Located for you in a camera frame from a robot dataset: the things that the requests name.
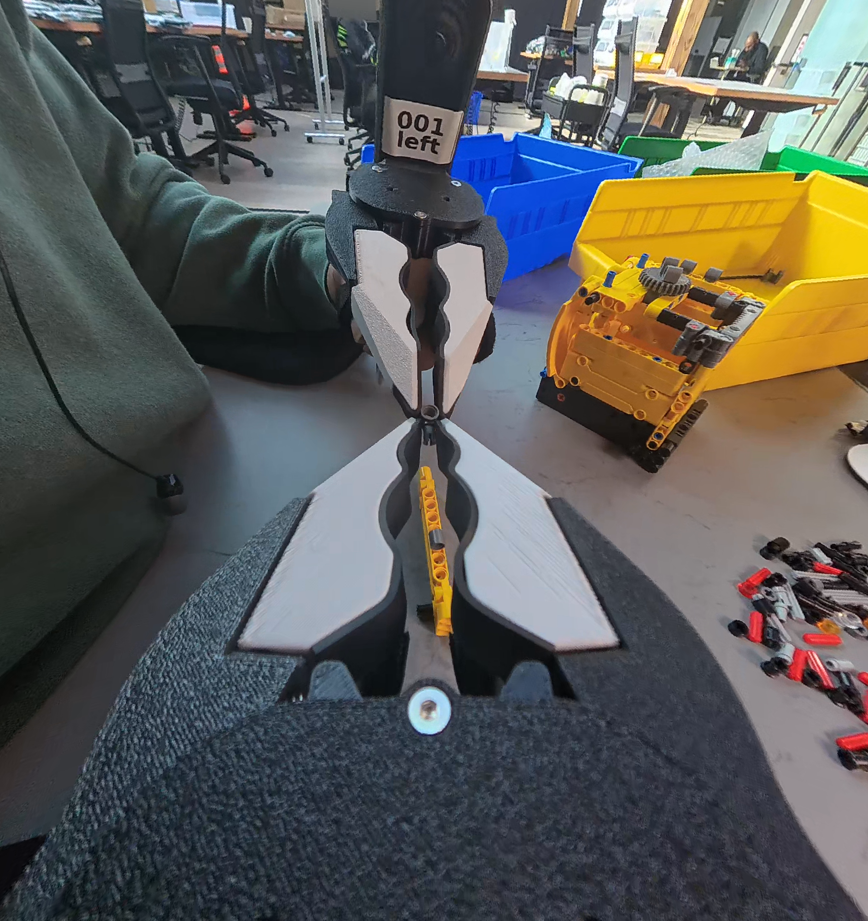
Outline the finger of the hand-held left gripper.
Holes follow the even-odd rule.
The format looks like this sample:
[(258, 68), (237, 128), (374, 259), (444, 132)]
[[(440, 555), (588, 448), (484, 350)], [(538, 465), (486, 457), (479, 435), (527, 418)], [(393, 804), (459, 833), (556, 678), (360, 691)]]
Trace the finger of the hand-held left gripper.
[(377, 229), (354, 234), (357, 282), (351, 289), (354, 320), (378, 368), (407, 416), (421, 406), (419, 346), (410, 327), (412, 303), (402, 275), (409, 250), (397, 238)]
[(474, 245), (437, 248), (432, 279), (441, 293), (435, 400), (440, 413), (448, 416), (462, 394), (492, 313), (483, 249)]

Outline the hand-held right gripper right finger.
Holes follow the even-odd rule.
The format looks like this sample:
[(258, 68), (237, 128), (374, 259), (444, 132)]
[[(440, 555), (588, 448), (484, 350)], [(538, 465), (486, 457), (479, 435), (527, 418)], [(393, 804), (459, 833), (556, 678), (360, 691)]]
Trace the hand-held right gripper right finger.
[(514, 669), (544, 667), (571, 697), (566, 656), (618, 649), (618, 635), (543, 487), (453, 422), (436, 426), (454, 556), (452, 665), (460, 693), (499, 694)]

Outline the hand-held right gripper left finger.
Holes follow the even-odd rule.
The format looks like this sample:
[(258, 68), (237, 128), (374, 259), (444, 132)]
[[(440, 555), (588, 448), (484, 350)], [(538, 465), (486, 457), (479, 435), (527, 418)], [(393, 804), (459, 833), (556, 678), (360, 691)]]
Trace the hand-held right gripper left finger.
[(319, 484), (247, 613), (237, 649), (347, 666), (366, 697), (405, 676), (405, 579), (396, 537), (410, 516), (413, 421)]

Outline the yellow lego beam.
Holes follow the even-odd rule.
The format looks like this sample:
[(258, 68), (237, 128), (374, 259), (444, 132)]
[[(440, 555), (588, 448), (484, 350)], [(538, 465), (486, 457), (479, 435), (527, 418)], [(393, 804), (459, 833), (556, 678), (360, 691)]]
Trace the yellow lego beam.
[(436, 615), (436, 620), (432, 624), (436, 637), (447, 638), (452, 634), (452, 586), (446, 544), (444, 550), (438, 553), (431, 553), (428, 548), (428, 530), (432, 528), (442, 530), (440, 502), (433, 475), (428, 466), (421, 466), (419, 469), (418, 499), (428, 571), (429, 603), (433, 604)]

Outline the yellow lego robot model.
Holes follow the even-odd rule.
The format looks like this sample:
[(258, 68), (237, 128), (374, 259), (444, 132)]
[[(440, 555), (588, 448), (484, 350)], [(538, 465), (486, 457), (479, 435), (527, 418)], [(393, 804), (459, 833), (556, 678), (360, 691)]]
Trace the yellow lego robot model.
[(692, 260), (626, 260), (584, 280), (555, 318), (536, 399), (649, 473), (707, 408), (715, 369), (766, 303)]

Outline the pile of small lego pins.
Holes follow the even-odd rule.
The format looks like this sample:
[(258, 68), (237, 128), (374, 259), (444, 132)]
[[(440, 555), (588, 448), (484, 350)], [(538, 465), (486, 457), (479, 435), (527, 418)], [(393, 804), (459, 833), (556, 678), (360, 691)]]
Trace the pile of small lego pins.
[(763, 674), (813, 689), (859, 721), (860, 731), (833, 746), (848, 772), (868, 775), (868, 670), (844, 648), (868, 646), (868, 553), (854, 541), (796, 549), (782, 536), (758, 553), (766, 566), (736, 586), (748, 614), (727, 630), (765, 652)]

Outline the person's left forearm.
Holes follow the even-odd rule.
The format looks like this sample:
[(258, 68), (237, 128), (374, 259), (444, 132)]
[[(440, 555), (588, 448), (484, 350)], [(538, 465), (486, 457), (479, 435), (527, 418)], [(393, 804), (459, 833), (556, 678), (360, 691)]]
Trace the person's left forearm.
[(328, 282), (325, 220), (248, 209), (154, 155), (133, 270), (199, 364), (255, 380), (324, 383), (362, 354)]

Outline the person's left hand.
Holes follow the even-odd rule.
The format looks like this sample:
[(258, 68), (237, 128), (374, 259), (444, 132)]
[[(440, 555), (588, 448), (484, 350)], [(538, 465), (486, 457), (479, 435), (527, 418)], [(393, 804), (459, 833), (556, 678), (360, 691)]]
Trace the person's left hand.
[(338, 325), (341, 331), (347, 331), (351, 340), (364, 354), (370, 352), (359, 324), (353, 318), (351, 307), (351, 284), (338, 271), (332, 262), (328, 263), (325, 274), (326, 294), (330, 303), (336, 308)]

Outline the rolling glass board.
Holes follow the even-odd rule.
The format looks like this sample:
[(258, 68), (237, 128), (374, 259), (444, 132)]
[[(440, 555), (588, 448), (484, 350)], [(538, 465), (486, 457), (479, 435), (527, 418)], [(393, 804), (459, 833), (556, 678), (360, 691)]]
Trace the rolling glass board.
[(342, 120), (336, 120), (332, 111), (323, 3), (321, 1), (305, 1), (304, 3), (306, 34), (310, 44), (317, 106), (317, 116), (313, 118), (313, 130), (305, 132), (304, 136), (309, 144), (330, 142), (344, 148), (347, 145), (345, 124)]

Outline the black utility cart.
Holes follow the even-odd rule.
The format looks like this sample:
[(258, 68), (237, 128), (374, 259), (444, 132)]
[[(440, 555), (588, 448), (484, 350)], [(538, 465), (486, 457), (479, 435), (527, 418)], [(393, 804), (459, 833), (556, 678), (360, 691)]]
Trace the black utility cart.
[(592, 146), (601, 132), (610, 94), (595, 75), (595, 44), (593, 24), (573, 30), (548, 27), (526, 53), (525, 106), (532, 117), (548, 121), (555, 140)]

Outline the green plastic bin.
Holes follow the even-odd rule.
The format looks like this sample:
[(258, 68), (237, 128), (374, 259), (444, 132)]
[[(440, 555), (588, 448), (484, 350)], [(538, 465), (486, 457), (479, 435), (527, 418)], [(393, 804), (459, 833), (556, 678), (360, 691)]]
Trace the green plastic bin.
[(790, 172), (798, 178), (819, 171), (868, 187), (868, 167), (850, 164), (830, 155), (820, 155), (789, 145), (784, 146), (778, 152), (767, 151), (763, 155), (760, 170)]
[(680, 159), (687, 147), (691, 148), (691, 152), (694, 150), (705, 152), (722, 146), (723, 144), (725, 144), (725, 142), (698, 139), (684, 140), (649, 135), (629, 135), (624, 138), (624, 141), (620, 144), (616, 152), (619, 155), (642, 161), (635, 174), (635, 177), (638, 178), (647, 167), (657, 167), (673, 160)]

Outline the clear bubble wrap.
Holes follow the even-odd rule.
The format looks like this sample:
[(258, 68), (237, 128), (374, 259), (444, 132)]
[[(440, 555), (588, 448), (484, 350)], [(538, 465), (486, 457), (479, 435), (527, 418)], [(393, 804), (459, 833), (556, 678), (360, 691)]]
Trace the clear bubble wrap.
[(682, 178), (693, 175), (747, 173), (760, 170), (768, 152), (769, 134), (757, 133), (748, 137), (718, 144), (702, 150), (698, 144), (688, 144), (681, 156), (659, 165), (643, 167), (643, 178)]

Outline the person's green sweatshirt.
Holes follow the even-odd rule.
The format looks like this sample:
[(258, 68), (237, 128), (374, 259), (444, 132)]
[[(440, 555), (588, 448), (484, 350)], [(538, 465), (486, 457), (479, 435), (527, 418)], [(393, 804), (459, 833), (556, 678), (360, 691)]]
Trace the person's green sweatshirt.
[(163, 545), (165, 464), (210, 400), (164, 309), (214, 202), (0, 2), (0, 749)]

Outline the yellow plastic bin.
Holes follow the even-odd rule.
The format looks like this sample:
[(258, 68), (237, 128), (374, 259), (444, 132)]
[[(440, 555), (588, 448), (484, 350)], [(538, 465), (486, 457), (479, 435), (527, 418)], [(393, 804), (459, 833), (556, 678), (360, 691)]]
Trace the yellow plastic bin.
[(604, 276), (647, 253), (695, 260), (767, 309), (712, 390), (868, 359), (868, 188), (822, 172), (606, 180), (569, 266)]

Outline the black drawstring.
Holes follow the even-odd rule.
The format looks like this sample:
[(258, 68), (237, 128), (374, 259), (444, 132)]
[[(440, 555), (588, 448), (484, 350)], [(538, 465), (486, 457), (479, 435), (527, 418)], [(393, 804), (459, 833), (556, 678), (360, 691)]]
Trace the black drawstring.
[(50, 396), (59, 409), (61, 415), (69, 425), (70, 429), (83, 443), (88, 445), (97, 454), (100, 454), (109, 461), (151, 481), (155, 486), (156, 502), (164, 514), (167, 516), (178, 516), (184, 513), (187, 509), (185, 487), (181, 479), (176, 474), (154, 474), (144, 470), (138, 464), (119, 456), (114, 451), (108, 449), (96, 438), (94, 438), (85, 429), (81, 422), (73, 415), (72, 410), (67, 405), (61, 391), (59, 390), (59, 386), (53, 377), (47, 360), (25, 315), (18, 291), (12, 278), (12, 272), (7, 264), (7, 260), (4, 256), (4, 253), (2, 252), (1, 246), (0, 277), (3, 282), (3, 286), (5, 287), (8, 300), (10, 301), (16, 322), (18, 323), (26, 343), (32, 353), (32, 356), (37, 363), (37, 367), (45, 381)]

